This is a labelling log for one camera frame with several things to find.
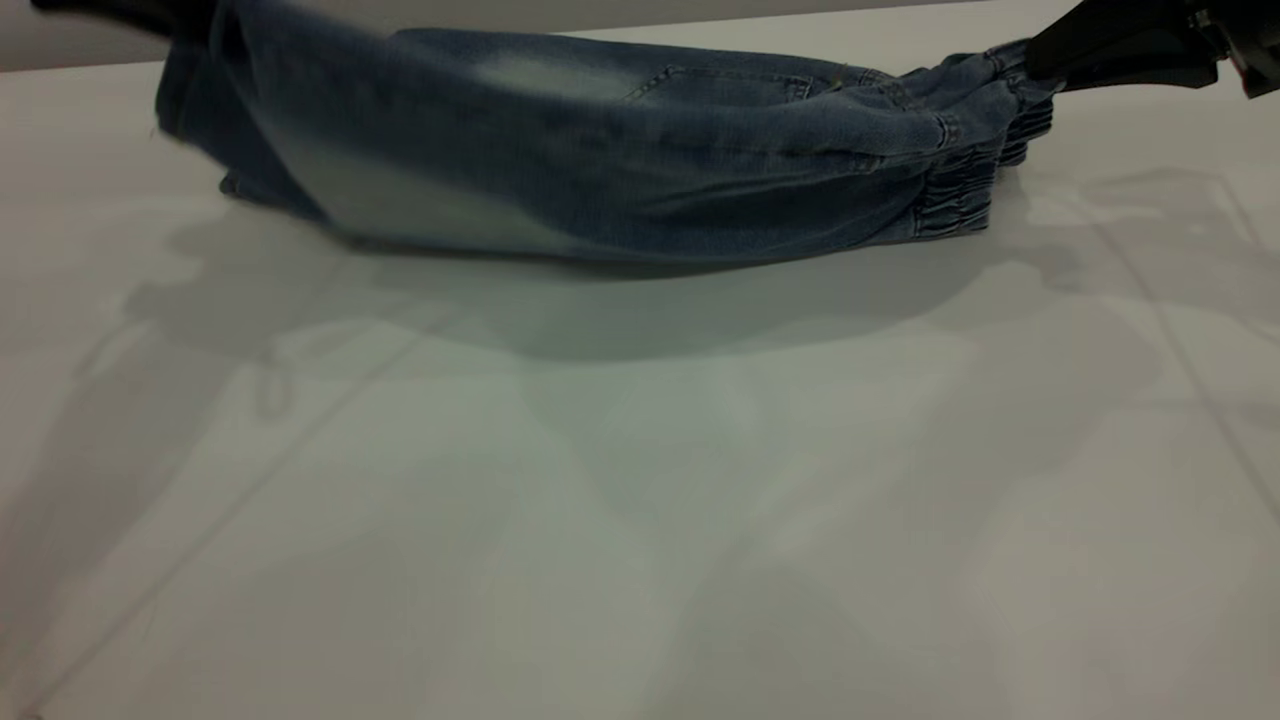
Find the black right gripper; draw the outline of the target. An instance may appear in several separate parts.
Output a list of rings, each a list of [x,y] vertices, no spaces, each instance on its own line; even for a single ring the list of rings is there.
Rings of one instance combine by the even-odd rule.
[[[1025,68],[1062,91],[1133,85],[1203,88],[1219,81],[1201,1],[1082,1],[1036,37]],[[1204,1],[1247,96],[1279,88],[1279,1]]]

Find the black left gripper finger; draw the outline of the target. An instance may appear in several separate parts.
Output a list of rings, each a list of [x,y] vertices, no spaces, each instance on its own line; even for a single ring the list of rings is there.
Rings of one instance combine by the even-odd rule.
[[[205,40],[215,1],[31,1],[44,14],[84,15],[160,38]]]

